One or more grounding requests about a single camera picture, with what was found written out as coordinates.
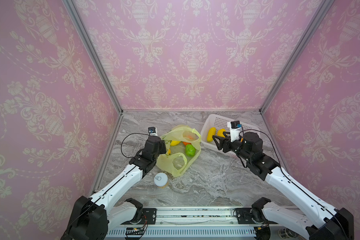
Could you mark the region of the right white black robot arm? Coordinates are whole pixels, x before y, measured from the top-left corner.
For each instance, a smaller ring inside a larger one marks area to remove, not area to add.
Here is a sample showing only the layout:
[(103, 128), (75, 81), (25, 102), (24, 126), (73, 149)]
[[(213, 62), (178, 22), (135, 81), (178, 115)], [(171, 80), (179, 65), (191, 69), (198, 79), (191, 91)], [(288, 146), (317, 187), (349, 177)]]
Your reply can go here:
[(296, 181), (280, 163), (263, 152), (263, 140), (253, 132), (242, 137), (213, 136), (218, 150), (233, 152), (262, 181), (279, 190), (302, 214), (278, 206), (266, 198), (255, 203), (265, 220), (278, 223), (307, 240), (353, 240), (354, 216), (345, 208), (337, 209), (321, 200)]

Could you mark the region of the yellow-green plastic bag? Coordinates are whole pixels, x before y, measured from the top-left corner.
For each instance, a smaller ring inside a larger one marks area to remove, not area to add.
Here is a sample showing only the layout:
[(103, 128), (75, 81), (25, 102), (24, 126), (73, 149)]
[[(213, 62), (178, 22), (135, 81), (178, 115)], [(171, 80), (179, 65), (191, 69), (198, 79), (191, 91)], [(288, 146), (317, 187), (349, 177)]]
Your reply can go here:
[[(168, 133), (160, 136), (165, 141), (167, 152), (160, 155), (156, 166), (174, 178), (182, 176), (186, 170), (196, 161), (201, 153), (201, 135), (189, 126), (178, 125)], [(171, 141), (181, 141), (176, 146), (170, 146)], [(186, 146), (183, 142), (189, 142), (196, 148), (196, 155), (189, 157), (185, 153)]]

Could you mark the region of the yellow lemon fruit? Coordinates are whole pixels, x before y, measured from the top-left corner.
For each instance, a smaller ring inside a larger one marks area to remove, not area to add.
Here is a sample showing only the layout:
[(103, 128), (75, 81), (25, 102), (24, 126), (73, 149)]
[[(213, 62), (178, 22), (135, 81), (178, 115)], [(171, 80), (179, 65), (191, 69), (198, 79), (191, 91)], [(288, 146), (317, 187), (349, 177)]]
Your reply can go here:
[(218, 131), (218, 133), (217, 133), (217, 136), (218, 136), (218, 137), (225, 138), (226, 136), (225, 136), (224, 132), (226, 132), (225, 129), (220, 129), (220, 130)]

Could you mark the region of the yellow banana fruit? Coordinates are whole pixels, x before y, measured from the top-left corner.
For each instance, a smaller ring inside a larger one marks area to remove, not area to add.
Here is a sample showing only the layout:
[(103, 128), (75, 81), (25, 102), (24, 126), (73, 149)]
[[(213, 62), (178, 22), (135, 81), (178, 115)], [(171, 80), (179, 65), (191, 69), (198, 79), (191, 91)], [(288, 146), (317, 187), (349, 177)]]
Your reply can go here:
[(207, 142), (212, 142), (213, 141), (213, 136), (216, 134), (216, 128), (212, 127), (209, 129), (208, 134), (207, 134)]

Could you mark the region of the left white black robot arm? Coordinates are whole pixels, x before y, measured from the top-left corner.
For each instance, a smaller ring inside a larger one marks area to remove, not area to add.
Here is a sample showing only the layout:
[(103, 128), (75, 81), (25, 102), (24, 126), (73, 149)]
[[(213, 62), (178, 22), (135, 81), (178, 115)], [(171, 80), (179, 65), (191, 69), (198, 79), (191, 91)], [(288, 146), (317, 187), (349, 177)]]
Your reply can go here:
[(164, 140), (149, 136), (144, 148), (131, 157), (129, 164), (111, 183), (90, 197), (81, 196), (76, 200), (62, 239), (103, 240), (110, 229), (125, 222), (139, 222), (143, 209), (140, 202), (127, 199), (122, 205), (115, 205), (153, 169), (159, 155), (166, 152)]

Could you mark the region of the yellow mango fruit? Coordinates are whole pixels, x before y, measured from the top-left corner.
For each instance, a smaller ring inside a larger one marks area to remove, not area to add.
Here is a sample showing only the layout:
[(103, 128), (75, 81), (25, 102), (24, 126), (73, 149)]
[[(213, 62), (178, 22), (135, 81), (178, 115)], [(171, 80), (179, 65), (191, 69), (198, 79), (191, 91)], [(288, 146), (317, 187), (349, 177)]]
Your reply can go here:
[(181, 143), (181, 141), (171, 141), (170, 146), (176, 146), (180, 143)]

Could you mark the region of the green fruit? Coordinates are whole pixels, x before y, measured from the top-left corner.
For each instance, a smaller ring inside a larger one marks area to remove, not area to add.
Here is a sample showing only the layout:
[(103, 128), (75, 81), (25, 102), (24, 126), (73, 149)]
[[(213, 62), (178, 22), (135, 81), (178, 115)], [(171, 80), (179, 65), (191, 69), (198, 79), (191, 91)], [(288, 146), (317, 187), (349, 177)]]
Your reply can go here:
[(196, 155), (196, 148), (192, 144), (186, 145), (185, 153), (189, 157), (194, 157)]

